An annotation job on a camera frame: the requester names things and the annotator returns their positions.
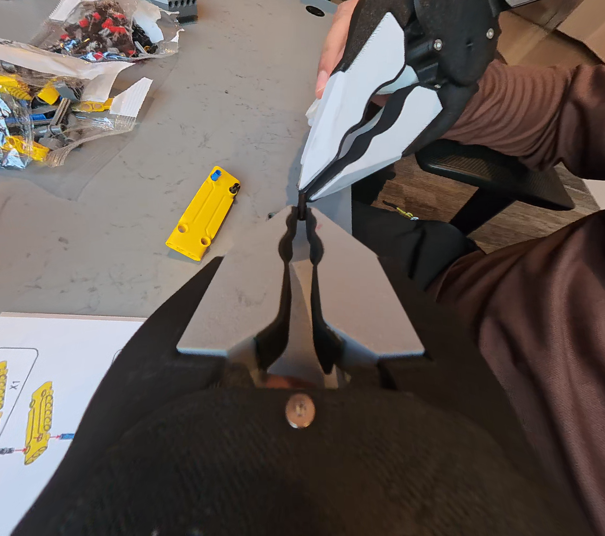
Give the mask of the clear bag black red parts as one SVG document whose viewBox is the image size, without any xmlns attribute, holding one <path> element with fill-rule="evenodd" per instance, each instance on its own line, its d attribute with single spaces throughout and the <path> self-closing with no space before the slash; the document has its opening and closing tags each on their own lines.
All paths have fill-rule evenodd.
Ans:
<svg viewBox="0 0 605 536">
<path fill-rule="evenodd" d="M 135 62 L 178 53 L 176 14 L 146 0 L 59 0 L 32 40 L 90 63 Z"/>
</svg>

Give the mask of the person's right forearm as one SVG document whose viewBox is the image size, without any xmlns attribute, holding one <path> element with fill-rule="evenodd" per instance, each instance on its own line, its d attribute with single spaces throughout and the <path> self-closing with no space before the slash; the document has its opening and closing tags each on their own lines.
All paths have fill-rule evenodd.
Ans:
<svg viewBox="0 0 605 536">
<path fill-rule="evenodd" d="M 493 61 L 444 139 L 518 158 L 535 171 L 563 163 L 604 180 L 604 65 L 511 66 Z"/>
</svg>

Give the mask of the white instruction booklet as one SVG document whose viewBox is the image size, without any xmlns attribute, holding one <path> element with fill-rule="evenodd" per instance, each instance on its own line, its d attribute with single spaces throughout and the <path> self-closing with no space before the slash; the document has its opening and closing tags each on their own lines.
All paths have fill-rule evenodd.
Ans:
<svg viewBox="0 0 605 536">
<path fill-rule="evenodd" d="M 47 485 L 95 390 L 144 321 L 1 313 L 1 535 Z"/>
</svg>

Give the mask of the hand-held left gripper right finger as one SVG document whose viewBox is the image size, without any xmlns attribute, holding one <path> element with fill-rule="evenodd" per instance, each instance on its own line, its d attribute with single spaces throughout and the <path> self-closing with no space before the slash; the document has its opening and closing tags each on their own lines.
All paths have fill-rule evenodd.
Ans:
<svg viewBox="0 0 605 536">
<path fill-rule="evenodd" d="M 425 347 L 377 255 L 315 208 L 307 208 L 306 234 L 314 350 L 322 371 L 423 356 Z"/>
</svg>

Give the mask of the black office chair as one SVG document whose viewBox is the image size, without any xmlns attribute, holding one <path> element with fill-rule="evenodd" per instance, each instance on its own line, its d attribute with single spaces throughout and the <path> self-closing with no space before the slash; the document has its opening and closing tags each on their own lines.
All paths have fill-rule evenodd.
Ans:
<svg viewBox="0 0 605 536">
<path fill-rule="evenodd" d="M 415 154 L 425 172 L 475 188 L 450 224 L 468 236 L 515 202 L 556 212 L 575 204 L 556 169 L 535 171 L 488 147 L 439 139 Z"/>
</svg>

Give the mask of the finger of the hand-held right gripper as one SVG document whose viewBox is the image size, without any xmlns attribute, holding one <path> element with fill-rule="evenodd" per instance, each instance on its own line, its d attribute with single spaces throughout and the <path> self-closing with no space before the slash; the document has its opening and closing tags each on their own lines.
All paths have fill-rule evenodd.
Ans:
<svg viewBox="0 0 605 536">
<path fill-rule="evenodd" d="M 345 151 L 305 186 L 306 201 L 317 201 L 387 166 L 403 155 L 441 111 L 434 87 L 415 84 L 397 90 L 361 132 L 346 134 Z"/>
<path fill-rule="evenodd" d="M 404 69 L 404 30 L 387 12 L 349 68 L 334 72 L 326 84 L 302 154 L 299 191 L 340 191 L 397 160 L 395 154 L 389 155 L 392 150 L 369 146 L 361 150 L 361 157 L 350 154 L 351 163 L 341 163 L 334 174 L 328 172 L 372 96 Z"/>
</svg>

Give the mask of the yellow building panel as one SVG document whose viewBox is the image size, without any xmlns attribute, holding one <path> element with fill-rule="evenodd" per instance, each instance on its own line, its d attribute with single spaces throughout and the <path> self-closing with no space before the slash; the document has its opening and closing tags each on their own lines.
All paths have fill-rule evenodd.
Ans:
<svg viewBox="0 0 605 536">
<path fill-rule="evenodd" d="M 213 182 L 210 174 L 222 170 L 222 176 Z M 228 215 L 236 196 L 229 188 L 240 181 L 221 166 L 214 166 L 179 218 L 165 244 L 185 257 L 201 261 Z"/>
</svg>

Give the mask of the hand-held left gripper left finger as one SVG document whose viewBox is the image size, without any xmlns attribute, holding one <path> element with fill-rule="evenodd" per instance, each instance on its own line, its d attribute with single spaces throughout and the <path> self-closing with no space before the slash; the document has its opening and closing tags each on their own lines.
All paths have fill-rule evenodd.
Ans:
<svg viewBox="0 0 605 536">
<path fill-rule="evenodd" d="M 294 207 L 254 226 L 223 257 L 177 344 L 182 354 L 267 370 L 289 341 Z"/>
</svg>

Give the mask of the cardboard box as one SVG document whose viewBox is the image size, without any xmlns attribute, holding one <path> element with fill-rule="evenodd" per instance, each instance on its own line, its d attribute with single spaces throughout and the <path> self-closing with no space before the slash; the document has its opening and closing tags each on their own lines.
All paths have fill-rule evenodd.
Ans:
<svg viewBox="0 0 605 536">
<path fill-rule="evenodd" d="M 540 0 L 503 13 L 497 50 L 510 65 L 604 64 L 604 0 Z"/>
</svg>

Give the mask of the person's legs black pants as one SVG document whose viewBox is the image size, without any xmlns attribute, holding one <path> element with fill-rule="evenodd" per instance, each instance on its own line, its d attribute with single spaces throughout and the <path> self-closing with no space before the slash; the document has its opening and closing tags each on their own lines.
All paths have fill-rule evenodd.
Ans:
<svg viewBox="0 0 605 536">
<path fill-rule="evenodd" d="M 485 255 L 449 223 L 412 220 L 356 200 L 352 200 L 352 236 L 398 267 L 420 290 L 427 290 L 457 260 L 476 252 Z"/>
</svg>

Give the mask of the clear bag yellow blue parts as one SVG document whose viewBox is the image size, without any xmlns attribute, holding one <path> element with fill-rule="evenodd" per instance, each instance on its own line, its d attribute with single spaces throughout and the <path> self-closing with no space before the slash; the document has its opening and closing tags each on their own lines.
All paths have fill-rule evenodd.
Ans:
<svg viewBox="0 0 605 536">
<path fill-rule="evenodd" d="M 63 165 L 72 151 L 135 127 L 153 85 L 120 90 L 126 61 L 91 63 L 1 40 L 1 169 Z"/>
</svg>

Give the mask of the person's torso brown sweater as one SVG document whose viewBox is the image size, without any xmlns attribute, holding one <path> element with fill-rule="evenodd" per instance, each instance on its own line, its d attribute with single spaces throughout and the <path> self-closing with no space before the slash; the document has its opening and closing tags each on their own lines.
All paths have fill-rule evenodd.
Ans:
<svg viewBox="0 0 605 536">
<path fill-rule="evenodd" d="M 604 535 L 604 211 L 428 287 L 467 325 L 550 479 Z"/>
</svg>

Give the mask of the person's right hand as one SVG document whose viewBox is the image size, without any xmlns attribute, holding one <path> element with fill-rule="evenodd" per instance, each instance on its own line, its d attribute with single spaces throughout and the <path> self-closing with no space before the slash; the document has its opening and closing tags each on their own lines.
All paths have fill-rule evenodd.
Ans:
<svg viewBox="0 0 605 536">
<path fill-rule="evenodd" d="M 333 16 L 330 30 L 324 41 L 317 68 L 315 97 L 322 98 L 324 89 L 334 68 L 344 54 L 350 22 L 354 9 L 360 0 L 347 0 L 342 2 Z"/>
</svg>

